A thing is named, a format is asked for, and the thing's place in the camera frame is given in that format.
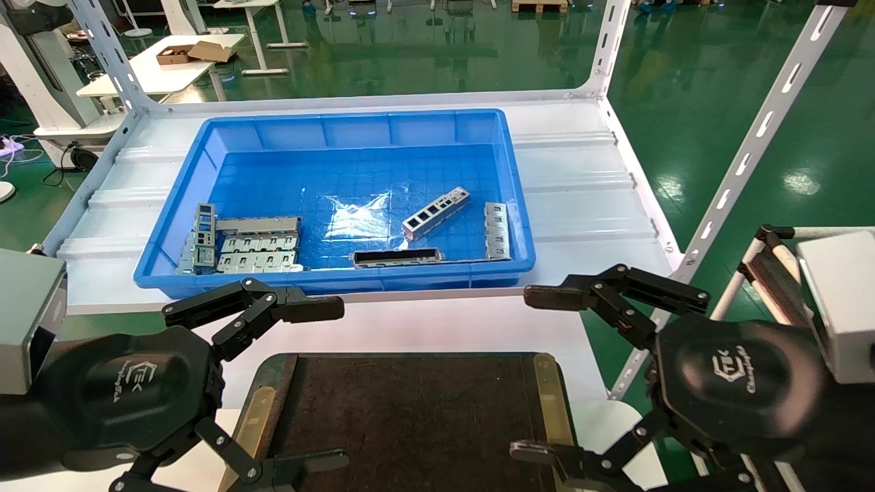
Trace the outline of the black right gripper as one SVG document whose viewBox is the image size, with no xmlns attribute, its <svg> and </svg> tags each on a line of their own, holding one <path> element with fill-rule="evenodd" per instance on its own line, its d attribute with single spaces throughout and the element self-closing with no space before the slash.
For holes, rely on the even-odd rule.
<svg viewBox="0 0 875 492">
<path fill-rule="evenodd" d="M 638 350 L 652 350 L 660 378 L 654 409 L 603 454 L 581 446 L 515 440 L 517 461 L 553 468 L 568 488 L 641 491 L 624 467 L 660 433 L 671 434 L 716 470 L 659 491 L 753 491 L 754 477 L 726 450 L 768 459 L 803 455 L 818 406 L 832 383 L 811 333 L 764 320 L 678 318 L 656 335 L 656 322 L 634 306 L 669 314 L 705 314 L 708 292 L 617 264 L 594 276 L 569 275 L 559 286 L 531 284 L 527 306 L 595 312 Z"/>
</svg>

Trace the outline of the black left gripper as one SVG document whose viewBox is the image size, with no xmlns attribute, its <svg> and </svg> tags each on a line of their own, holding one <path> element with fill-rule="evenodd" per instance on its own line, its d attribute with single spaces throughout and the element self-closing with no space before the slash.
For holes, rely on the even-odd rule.
<svg viewBox="0 0 875 492">
<path fill-rule="evenodd" d="M 163 308 L 163 332 L 62 342 L 38 376 L 59 466 L 92 472 L 137 458 L 110 491 L 177 491 L 151 480 L 200 440 L 231 467 L 229 491 L 298 491 L 307 476 L 349 464 L 343 449 L 254 460 L 213 419 L 232 361 L 278 322 L 340 320 L 338 296 L 309 297 L 256 278 L 225 284 Z M 232 316 L 212 346 L 189 330 Z"/>
</svg>

